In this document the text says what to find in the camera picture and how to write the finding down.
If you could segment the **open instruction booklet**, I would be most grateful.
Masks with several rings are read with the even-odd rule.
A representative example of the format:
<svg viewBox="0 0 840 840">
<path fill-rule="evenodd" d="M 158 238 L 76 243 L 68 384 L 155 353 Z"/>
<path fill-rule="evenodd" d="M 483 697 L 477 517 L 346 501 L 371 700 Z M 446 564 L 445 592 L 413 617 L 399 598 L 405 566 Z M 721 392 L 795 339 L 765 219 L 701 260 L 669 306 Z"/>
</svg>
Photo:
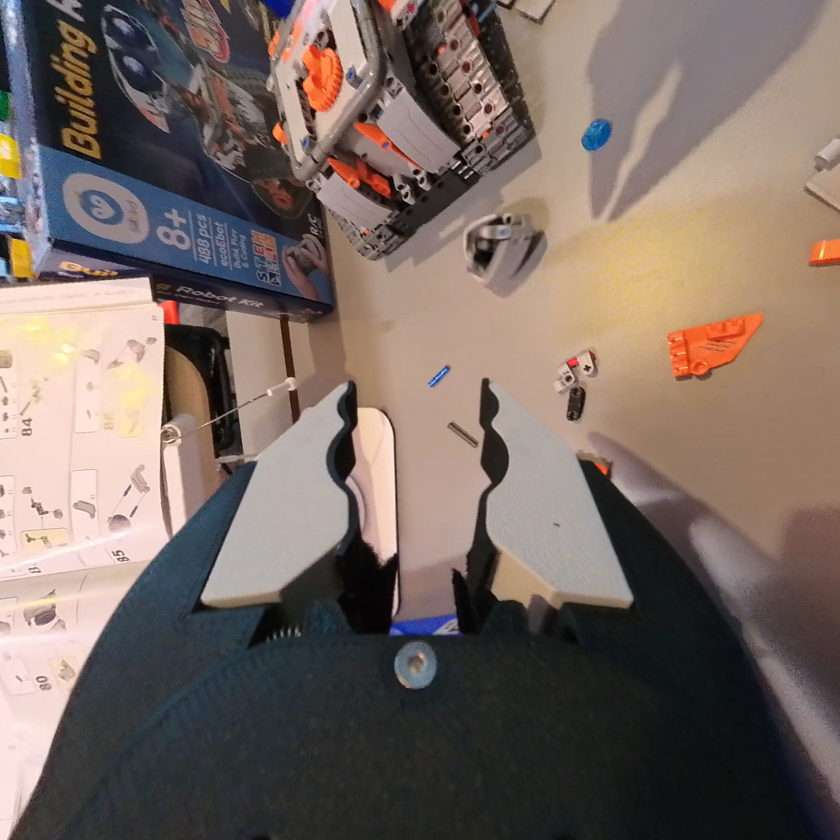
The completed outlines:
<svg viewBox="0 0 840 840">
<path fill-rule="evenodd" d="M 2 838 L 97 637 L 169 539 L 164 338 L 146 278 L 2 288 Z"/>
</svg>

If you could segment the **robot kit box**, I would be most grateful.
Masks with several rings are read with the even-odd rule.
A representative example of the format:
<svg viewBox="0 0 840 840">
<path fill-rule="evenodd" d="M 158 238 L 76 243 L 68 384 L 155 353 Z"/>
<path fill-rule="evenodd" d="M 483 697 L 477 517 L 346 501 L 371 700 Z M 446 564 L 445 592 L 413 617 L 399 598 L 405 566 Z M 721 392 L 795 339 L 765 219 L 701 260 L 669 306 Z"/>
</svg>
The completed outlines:
<svg viewBox="0 0 840 840">
<path fill-rule="evenodd" d="M 322 210 L 273 133 L 278 23 L 252 1 L 2 2 L 2 170 L 37 276 L 330 314 Z"/>
</svg>

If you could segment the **grey flat brick piece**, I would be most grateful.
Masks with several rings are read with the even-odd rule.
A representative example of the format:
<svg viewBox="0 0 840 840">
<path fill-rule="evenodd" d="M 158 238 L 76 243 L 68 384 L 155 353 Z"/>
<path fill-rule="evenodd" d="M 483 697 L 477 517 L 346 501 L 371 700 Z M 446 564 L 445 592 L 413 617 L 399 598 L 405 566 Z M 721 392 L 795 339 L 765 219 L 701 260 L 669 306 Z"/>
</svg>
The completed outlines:
<svg viewBox="0 0 840 840">
<path fill-rule="evenodd" d="M 825 205 L 839 211 L 839 137 L 836 136 L 814 157 L 813 173 L 805 190 Z"/>
</svg>

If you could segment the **orange wing panel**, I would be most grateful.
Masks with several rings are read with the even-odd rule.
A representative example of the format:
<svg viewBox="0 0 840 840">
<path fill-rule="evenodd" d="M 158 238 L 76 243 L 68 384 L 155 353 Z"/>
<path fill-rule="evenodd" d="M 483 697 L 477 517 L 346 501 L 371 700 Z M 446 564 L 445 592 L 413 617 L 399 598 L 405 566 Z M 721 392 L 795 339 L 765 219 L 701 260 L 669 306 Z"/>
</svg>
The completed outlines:
<svg viewBox="0 0 840 840">
<path fill-rule="evenodd" d="M 677 380 L 701 377 L 733 362 L 763 323 L 761 313 L 670 332 L 671 372 Z"/>
</svg>

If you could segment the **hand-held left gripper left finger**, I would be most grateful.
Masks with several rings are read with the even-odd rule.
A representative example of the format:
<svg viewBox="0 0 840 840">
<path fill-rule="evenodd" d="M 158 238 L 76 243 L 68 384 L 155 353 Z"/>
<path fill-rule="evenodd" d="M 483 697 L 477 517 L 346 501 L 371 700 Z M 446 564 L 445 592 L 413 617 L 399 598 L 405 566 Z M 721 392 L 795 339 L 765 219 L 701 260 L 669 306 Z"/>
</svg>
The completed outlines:
<svg viewBox="0 0 840 840">
<path fill-rule="evenodd" d="M 359 537 L 354 383 L 335 387 L 257 457 L 201 594 L 203 606 L 304 611 L 343 593 L 339 556 Z"/>
</svg>

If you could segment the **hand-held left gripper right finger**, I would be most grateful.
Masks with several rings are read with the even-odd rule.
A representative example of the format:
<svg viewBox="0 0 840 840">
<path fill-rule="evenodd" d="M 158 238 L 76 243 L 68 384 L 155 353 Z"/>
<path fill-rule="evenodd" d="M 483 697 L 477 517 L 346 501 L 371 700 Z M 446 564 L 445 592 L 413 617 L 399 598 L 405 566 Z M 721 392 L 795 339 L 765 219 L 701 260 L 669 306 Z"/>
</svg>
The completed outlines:
<svg viewBox="0 0 840 840">
<path fill-rule="evenodd" d="M 634 595 L 581 462 L 498 383 L 480 386 L 478 594 L 627 609 Z"/>
</svg>

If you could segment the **small grey red brick piece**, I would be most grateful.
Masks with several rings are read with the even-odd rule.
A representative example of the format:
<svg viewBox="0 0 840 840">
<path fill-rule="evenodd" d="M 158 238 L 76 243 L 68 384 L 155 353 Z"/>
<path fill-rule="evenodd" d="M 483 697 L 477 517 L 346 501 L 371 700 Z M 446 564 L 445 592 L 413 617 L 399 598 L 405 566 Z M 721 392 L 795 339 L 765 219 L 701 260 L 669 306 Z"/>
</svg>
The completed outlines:
<svg viewBox="0 0 840 840">
<path fill-rule="evenodd" d="M 593 378 L 597 376 L 597 362 L 593 350 L 586 349 L 561 363 L 558 368 L 558 378 L 553 388 L 558 394 L 567 393 L 577 386 L 581 377 Z"/>
</svg>

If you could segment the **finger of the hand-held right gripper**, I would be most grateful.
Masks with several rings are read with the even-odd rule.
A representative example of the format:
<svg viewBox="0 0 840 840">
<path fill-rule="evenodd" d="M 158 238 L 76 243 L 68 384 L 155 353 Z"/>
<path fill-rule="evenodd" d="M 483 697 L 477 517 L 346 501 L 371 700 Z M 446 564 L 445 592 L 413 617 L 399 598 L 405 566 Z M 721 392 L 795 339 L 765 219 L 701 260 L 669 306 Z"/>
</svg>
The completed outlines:
<svg viewBox="0 0 840 840">
<path fill-rule="evenodd" d="M 822 778 L 838 777 L 838 504 L 783 518 L 772 553 L 719 507 L 629 447 L 589 433 L 612 477 L 687 569 L 791 738 Z"/>
</svg>

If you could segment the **grey toy brick assembly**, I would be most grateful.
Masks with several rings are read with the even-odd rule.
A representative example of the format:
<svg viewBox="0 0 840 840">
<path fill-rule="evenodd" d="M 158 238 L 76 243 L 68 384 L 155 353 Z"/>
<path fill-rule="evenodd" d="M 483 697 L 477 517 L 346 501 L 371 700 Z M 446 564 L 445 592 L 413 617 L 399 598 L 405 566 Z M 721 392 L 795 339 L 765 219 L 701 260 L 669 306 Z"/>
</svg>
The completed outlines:
<svg viewBox="0 0 840 840">
<path fill-rule="evenodd" d="M 530 278 L 548 249 L 528 214 L 478 218 L 463 232 L 467 272 L 499 298 L 509 298 Z"/>
</svg>

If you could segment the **tracked toy robot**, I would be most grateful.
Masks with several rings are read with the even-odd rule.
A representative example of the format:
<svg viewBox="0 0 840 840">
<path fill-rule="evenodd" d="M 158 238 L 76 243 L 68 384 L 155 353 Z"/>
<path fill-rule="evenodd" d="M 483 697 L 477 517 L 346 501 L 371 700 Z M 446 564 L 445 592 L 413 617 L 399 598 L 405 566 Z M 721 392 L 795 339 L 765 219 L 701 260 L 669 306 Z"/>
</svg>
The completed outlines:
<svg viewBox="0 0 840 840">
<path fill-rule="evenodd" d="M 498 6 L 298 1 L 270 42 L 274 138 L 366 259 L 402 247 L 534 137 Z"/>
</svg>

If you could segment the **blue plastic bin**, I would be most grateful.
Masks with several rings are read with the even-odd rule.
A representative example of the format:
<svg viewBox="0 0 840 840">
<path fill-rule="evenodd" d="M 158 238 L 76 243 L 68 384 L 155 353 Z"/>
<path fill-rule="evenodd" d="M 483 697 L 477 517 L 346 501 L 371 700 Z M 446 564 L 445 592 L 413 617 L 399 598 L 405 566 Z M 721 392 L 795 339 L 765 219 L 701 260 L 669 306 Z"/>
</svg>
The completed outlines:
<svg viewBox="0 0 840 840">
<path fill-rule="evenodd" d="M 396 636 L 461 636 L 457 615 L 443 615 L 415 618 L 395 622 L 389 635 Z"/>
</svg>

